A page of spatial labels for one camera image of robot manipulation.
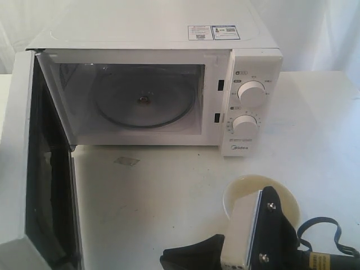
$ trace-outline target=brand logo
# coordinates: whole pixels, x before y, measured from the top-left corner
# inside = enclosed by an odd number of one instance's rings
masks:
[[[232,145],[231,146],[231,150],[242,150],[242,149],[248,149],[248,147],[239,146],[239,145]]]

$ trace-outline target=white backdrop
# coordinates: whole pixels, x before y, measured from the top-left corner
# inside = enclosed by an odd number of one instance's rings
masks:
[[[71,1],[0,0],[0,74]],[[360,87],[360,0],[251,1],[281,48],[283,70],[344,70]]]

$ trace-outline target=black strap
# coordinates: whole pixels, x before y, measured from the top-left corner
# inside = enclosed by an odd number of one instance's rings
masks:
[[[339,226],[338,222],[332,218],[328,218],[328,217],[317,217],[317,218],[312,218],[308,221],[306,221],[304,224],[302,224],[299,229],[298,229],[298,238],[301,244],[303,244],[304,246],[308,247],[309,250],[308,251],[313,251],[313,248],[311,247],[311,244],[302,239],[302,235],[303,233],[310,228],[311,226],[317,224],[317,223],[332,223],[335,224],[337,226],[336,232],[335,232],[335,236],[334,236],[334,241],[336,244],[337,249],[347,255],[352,255],[355,258],[360,258],[360,253],[353,247],[350,246],[344,246],[342,244],[339,244],[339,239],[341,236],[341,227]]]

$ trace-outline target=timer knob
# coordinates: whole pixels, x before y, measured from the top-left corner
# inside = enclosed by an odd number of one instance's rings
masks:
[[[243,107],[254,108],[265,103],[266,93],[262,83],[250,81],[244,83],[237,91],[238,99]]]
[[[250,115],[241,115],[232,122],[232,129],[239,138],[252,139],[258,132],[257,121]]]

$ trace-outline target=bolt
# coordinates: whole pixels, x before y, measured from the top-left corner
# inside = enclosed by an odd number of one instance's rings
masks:
[[[266,254],[259,254],[259,260],[261,263],[268,263],[269,262],[269,257]]]
[[[270,212],[273,212],[275,209],[276,209],[276,205],[273,202],[272,203],[268,202],[268,210]]]

